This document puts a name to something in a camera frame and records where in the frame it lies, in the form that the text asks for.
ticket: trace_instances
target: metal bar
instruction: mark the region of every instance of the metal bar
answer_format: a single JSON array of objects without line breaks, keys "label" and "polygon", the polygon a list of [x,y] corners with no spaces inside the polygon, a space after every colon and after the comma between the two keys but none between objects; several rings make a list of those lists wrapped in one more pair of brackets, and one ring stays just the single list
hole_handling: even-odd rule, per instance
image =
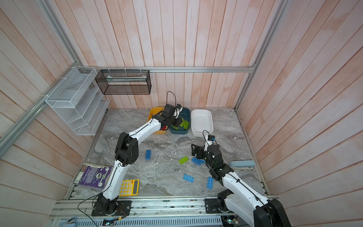
[{"label": "metal bar", "polygon": [[[68,74],[72,68],[68,69],[64,74]],[[15,123],[12,127],[4,133],[4,136],[0,139],[0,158],[9,150],[9,148],[15,143],[15,141],[22,135],[22,133],[28,128],[28,126],[35,120],[35,118],[43,111],[47,106],[45,99],[47,96],[57,87],[62,81],[59,78],[48,91],[41,96],[35,104]]]},{"label": "metal bar", "polygon": [[149,70],[150,73],[250,73],[253,66],[244,67],[96,67],[101,69]]},{"label": "metal bar", "polygon": [[[207,216],[205,212],[204,199],[216,198],[216,197],[163,197],[163,198],[120,198],[121,200],[131,200],[130,218],[133,217],[167,217],[167,216]],[[80,212],[77,207],[82,202],[79,200],[59,200],[54,206],[53,211],[50,214],[49,219],[65,219],[77,216],[78,218],[86,217]],[[86,212],[88,215],[91,214],[92,199],[84,201],[79,208]]]},{"label": "metal bar", "polygon": [[68,39],[68,36],[65,34],[63,28],[59,24],[58,18],[56,16],[56,14],[54,13],[54,10],[52,9],[49,2],[47,0],[37,0],[37,2],[39,4],[39,6],[41,7],[41,9],[43,10],[43,12],[45,13],[45,15],[47,16],[47,18],[49,19],[49,22],[50,22],[51,26],[54,28],[55,32],[57,33],[57,35],[61,39],[61,41],[64,44],[65,48],[70,53],[72,59],[75,61],[75,63],[81,63],[77,53],[75,52],[75,50],[74,50],[74,48],[73,48],[73,46],[72,46],[72,44],[70,42],[70,40]]},{"label": "metal bar", "polygon": [[256,168],[256,170],[257,170],[257,173],[258,173],[258,174],[259,174],[259,176],[260,176],[260,179],[261,179],[261,181],[262,181],[262,184],[263,184],[263,186],[264,186],[264,189],[265,189],[265,191],[266,191],[266,194],[267,194],[267,195],[270,195],[270,189],[269,189],[269,187],[268,187],[268,185],[267,185],[267,182],[266,182],[266,180],[265,180],[265,178],[264,178],[264,175],[263,175],[263,173],[262,173],[262,170],[261,170],[260,164],[258,163],[258,159],[257,159],[257,157],[256,157],[256,154],[255,154],[255,152],[254,152],[254,150],[253,150],[253,147],[252,147],[252,144],[251,144],[251,142],[250,142],[250,140],[249,140],[249,138],[248,138],[248,134],[247,134],[247,132],[246,132],[245,126],[243,126],[243,123],[242,123],[242,121],[241,121],[241,117],[240,117],[240,115],[238,114],[238,111],[237,111],[237,110],[236,110],[236,114],[237,114],[238,122],[240,123],[241,129],[242,129],[242,131],[243,131],[243,134],[244,134],[244,135],[245,135],[245,137],[246,137],[246,141],[247,141],[248,147],[250,148],[250,151],[251,151],[252,157],[253,157],[253,159],[254,159],[254,162],[256,163],[255,168]]},{"label": "metal bar", "polygon": [[266,51],[268,50],[269,46],[272,43],[272,40],[276,34],[276,31],[279,27],[279,25],[281,24],[281,20],[285,15],[286,9],[288,8],[289,4],[290,4],[291,0],[282,0],[279,6],[279,9],[276,12],[276,15],[273,19],[272,25],[269,29],[269,32],[267,33],[267,36],[264,40],[264,43],[262,45],[262,48],[260,50],[260,52],[257,55],[257,59],[256,62],[253,64],[254,65],[254,70],[253,72],[251,72],[248,75],[248,78],[246,80],[246,83],[242,89],[242,92],[238,98],[238,101],[236,103],[235,109],[238,110],[241,106],[241,103],[247,93],[247,90],[252,82],[253,77],[255,76],[255,73],[257,72],[258,68],[260,67],[261,61],[264,58]]}]

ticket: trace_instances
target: black wire mesh basket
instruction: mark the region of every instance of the black wire mesh basket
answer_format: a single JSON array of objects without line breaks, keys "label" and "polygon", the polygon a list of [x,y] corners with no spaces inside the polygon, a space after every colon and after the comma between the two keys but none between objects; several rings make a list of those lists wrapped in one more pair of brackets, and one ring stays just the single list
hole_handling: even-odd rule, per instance
[{"label": "black wire mesh basket", "polygon": [[103,94],[150,94],[148,70],[101,69],[96,82]]}]

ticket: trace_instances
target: plastic bowl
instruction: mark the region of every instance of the plastic bowl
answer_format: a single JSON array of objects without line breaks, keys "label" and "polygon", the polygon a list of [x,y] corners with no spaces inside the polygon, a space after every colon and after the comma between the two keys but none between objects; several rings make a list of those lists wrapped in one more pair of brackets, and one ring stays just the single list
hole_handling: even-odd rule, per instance
[{"label": "plastic bowl", "polygon": [[192,133],[195,136],[203,137],[203,130],[210,134],[213,132],[212,113],[209,110],[195,109],[192,110]]},{"label": "plastic bowl", "polygon": [[184,129],[183,127],[179,127],[178,130],[173,129],[173,127],[170,127],[169,130],[172,134],[179,134],[179,135],[185,135],[188,133],[191,123],[190,123],[190,110],[186,107],[183,107],[182,111],[180,112],[180,117],[182,117],[184,120],[189,121],[189,128]]},{"label": "plastic bowl", "polygon": [[[149,113],[149,118],[147,119],[147,121],[149,121],[152,117],[152,115],[155,115],[157,114],[158,112],[160,112],[164,107],[154,107],[150,110],[150,113]],[[165,134],[166,133],[166,130],[159,130],[159,131],[156,131],[154,132],[154,134]]]}]

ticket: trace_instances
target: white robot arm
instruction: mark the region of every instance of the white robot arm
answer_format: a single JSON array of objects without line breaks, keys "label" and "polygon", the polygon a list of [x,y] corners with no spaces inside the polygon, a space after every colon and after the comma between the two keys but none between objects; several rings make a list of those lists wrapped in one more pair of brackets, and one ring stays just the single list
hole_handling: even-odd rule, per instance
[{"label": "white robot arm", "polygon": [[250,227],[291,227],[281,203],[269,200],[245,183],[223,162],[219,145],[213,135],[205,136],[205,146],[192,144],[192,155],[203,159],[213,179],[227,189],[217,199],[206,199],[207,213],[234,212]]},{"label": "white robot arm", "polygon": [[179,117],[182,111],[181,105],[172,106],[166,104],[164,109],[152,116],[151,119],[140,128],[130,133],[121,133],[115,149],[115,164],[110,174],[111,179],[97,198],[92,216],[112,216],[118,211],[117,198],[122,181],[130,165],[139,156],[139,144],[152,133],[166,126],[179,127],[182,119]]}]

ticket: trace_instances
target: dark blue bowl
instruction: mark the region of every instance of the dark blue bowl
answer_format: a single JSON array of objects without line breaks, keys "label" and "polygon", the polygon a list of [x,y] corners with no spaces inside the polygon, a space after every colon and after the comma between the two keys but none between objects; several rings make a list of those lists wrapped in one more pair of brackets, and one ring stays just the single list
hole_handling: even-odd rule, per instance
[{"label": "dark blue bowl", "polygon": [[179,135],[185,135],[188,133],[190,127],[192,126],[191,125],[191,122],[190,122],[190,110],[186,107],[183,107],[183,110],[180,112],[180,117],[182,117],[184,120],[188,121],[189,122],[189,128],[186,130],[184,129],[183,127],[179,127],[178,130],[175,130],[173,129],[173,127],[169,127],[169,130],[172,134],[179,134]]}]

